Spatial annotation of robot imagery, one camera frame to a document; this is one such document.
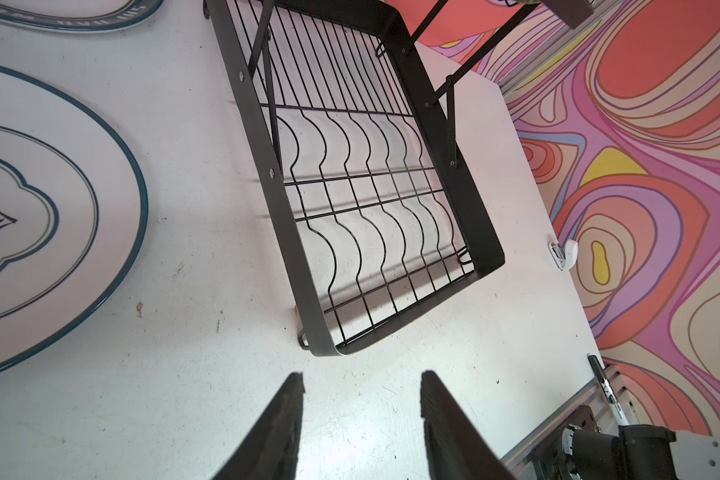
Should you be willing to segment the small white table clip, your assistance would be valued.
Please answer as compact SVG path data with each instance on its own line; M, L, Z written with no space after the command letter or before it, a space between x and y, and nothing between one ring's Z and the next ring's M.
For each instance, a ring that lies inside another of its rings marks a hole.
M571 270L579 255L579 244L575 240L567 240L564 244L550 242L548 249L552 255L552 258L561 271Z

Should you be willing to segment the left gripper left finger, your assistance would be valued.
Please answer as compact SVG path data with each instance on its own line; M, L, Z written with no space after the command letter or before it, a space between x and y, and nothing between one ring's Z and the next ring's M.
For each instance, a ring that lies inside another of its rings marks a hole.
M303 374L289 374L213 479L294 479L304 392Z

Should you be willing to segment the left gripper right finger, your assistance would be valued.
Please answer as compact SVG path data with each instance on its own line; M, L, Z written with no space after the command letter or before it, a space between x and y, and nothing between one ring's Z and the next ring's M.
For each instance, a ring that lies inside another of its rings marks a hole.
M422 373L420 404L431 479L514 479L434 371Z

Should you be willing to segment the black rimmed lettered plate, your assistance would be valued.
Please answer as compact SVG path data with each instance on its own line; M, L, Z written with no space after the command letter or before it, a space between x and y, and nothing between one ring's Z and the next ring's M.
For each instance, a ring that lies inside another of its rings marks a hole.
M0 1L0 22L36 30L105 33L138 25L162 6L147 1Z

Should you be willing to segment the black marker pen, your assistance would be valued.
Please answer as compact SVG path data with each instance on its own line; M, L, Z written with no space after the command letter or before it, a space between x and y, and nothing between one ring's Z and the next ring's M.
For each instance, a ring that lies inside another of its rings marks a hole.
M611 387L599 358L596 355L590 354L587 356L587 360L593 371L595 379L601 387L606 403L609 405L616 423L619 426L628 426L629 422L626 414L624 413L624 410L621 407L613 388Z

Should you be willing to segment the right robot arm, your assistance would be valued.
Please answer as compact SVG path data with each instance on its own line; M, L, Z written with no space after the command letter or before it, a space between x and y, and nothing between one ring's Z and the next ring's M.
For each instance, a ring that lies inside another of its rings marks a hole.
M568 426L561 458L573 479L720 479L720 439L653 425L616 435Z

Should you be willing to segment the white plate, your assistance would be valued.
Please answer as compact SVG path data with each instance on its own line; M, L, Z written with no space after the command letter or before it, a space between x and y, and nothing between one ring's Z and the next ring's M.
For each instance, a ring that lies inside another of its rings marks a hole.
M0 65L0 373L90 317L143 245L149 197L95 110Z

